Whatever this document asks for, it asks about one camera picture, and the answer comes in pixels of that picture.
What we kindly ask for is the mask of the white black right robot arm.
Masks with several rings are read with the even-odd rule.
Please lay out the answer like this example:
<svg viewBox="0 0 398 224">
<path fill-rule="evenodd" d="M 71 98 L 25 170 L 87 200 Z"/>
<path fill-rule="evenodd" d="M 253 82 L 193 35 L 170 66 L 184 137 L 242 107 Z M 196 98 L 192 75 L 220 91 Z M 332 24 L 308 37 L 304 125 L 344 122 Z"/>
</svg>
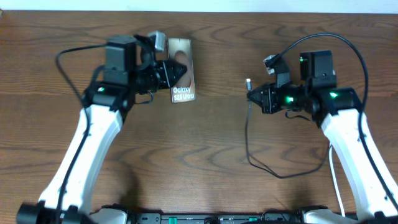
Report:
<svg viewBox="0 0 398 224">
<path fill-rule="evenodd" d="M 305 111 L 335 150 L 351 187 L 358 223 L 397 223 L 397 184 L 369 131 L 364 105 L 352 88 L 339 88 L 329 50 L 300 54 L 300 78 L 294 85 L 285 60 L 264 59 L 275 82 L 255 89 L 247 80 L 247 99 L 264 114 Z"/>
</svg>

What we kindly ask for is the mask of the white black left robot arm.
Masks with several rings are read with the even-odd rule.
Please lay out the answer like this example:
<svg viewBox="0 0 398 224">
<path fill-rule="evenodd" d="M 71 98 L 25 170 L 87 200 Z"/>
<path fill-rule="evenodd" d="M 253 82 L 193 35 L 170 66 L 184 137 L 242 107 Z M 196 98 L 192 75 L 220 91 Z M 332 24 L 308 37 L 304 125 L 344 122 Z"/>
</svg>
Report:
<svg viewBox="0 0 398 224">
<path fill-rule="evenodd" d="M 23 203 L 17 223 L 133 223 L 117 205 L 91 212 L 98 174 L 108 149 L 136 105 L 136 95 L 172 88 L 187 72 L 174 59 L 158 60 L 165 34 L 114 35 L 102 48 L 105 63 L 96 67 L 88 87 L 77 93 L 82 109 L 63 161 L 38 202 Z"/>
</svg>

